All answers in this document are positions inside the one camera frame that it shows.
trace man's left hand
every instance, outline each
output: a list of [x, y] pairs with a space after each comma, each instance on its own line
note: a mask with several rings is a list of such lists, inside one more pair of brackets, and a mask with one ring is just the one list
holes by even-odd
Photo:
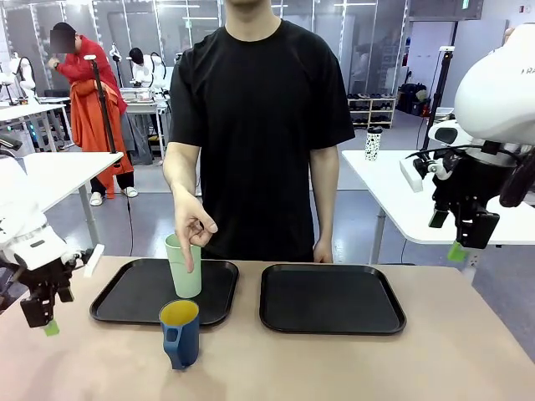
[[48, 67], [50, 69], [55, 69], [56, 68], [56, 63], [59, 63], [59, 60], [55, 57], [52, 57], [49, 61], [48, 61]]
[[314, 263], [333, 263], [333, 247], [330, 240], [321, 238], [314, 246]]

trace floor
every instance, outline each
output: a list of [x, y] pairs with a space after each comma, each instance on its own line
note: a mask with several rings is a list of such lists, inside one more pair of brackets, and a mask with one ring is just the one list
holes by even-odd
[[[384, 132], [381, 149], [416, 149], [420, 122], [421, 119], [417, 117], [396, 113], [395, 127]], [[425, 126], [421, 129], [420, 145], [424, 133]], [[362, 150], [365, 131], [357, 130], [356, 134], [357, 137], [342, 144], [340, 150]], [[339, 263], [366, 263], [372, 245], [378, 206], [345, 160], [342, 159], [340, 163], [340, 190], [334, 217], [334, 258]], [[163, 181], [161, 168], [136, 167], [136, 186], [141, 193], [130, 201], [134, 231], [132, 255], [165, 257], [163, 239], [173, 232], [173, 203]], [[107, 200], [101, 207], [94, 208], [94, 214], [102, 242], [105, 244], [104, 253], [128, 255], [131, 244], [126, 199], [118, 196], [115, 200]], [[82, 248], [90, 245], [77, 195], [69, 196], [48, 211], [47, 217], [54, 229], [69, 244]], [[447, 251], [448, 246], [422, 246], [412, 242], [405, 244], [404, 237], [387, 219], [380, 262], [403, 261], [418, 265], [459, 267], [447, 261]], [[483, 254], [474, 287], [535, 361], [533, 260], [535, 246], [489, 247]]]

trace black tray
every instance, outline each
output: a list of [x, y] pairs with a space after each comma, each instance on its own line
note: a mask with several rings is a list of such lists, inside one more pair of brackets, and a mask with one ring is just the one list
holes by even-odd
[[[201, 326], [221, 323], [231, 310], [239, 277], [228, 261], [202, 261], [202, 291], [191, 300], [199, 305]], [[138, 259], [120, 268], [91, 305], [101, 322], [160, 324], [160, 310], [180, 299], [166, 259]]]
[[279, 332], [388, 336], [405, 314], [369, 266], [274, 265], [262, 272], [260, 319]]

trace mug handle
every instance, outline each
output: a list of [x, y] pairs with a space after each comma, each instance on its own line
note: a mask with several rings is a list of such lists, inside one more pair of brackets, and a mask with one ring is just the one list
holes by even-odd
[[[168, 336], [172, 334], [172, 332], [177, 332], [175, 341], [169, 341], [168, 339]], [[167, 356], [171, 360], [171, 367], [173, 369], [184, 368], [184, 365], [178, 356], [178, 345], [181, 340], [181, 334], [182, 327], [166, 327], [164, 330], [164, 351], [166, 351]]]

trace green cup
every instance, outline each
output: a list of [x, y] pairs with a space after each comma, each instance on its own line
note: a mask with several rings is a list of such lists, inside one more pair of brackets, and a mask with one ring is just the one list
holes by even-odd
[[188, 273], [178, 238], [175, 234], [166, 238], [167, 258], [171, 266], [176, 295], [180, 298], [193, 298], [201, 293], [201, 248], [190, 245], [190, 249], [193, 256], [193, 272]]

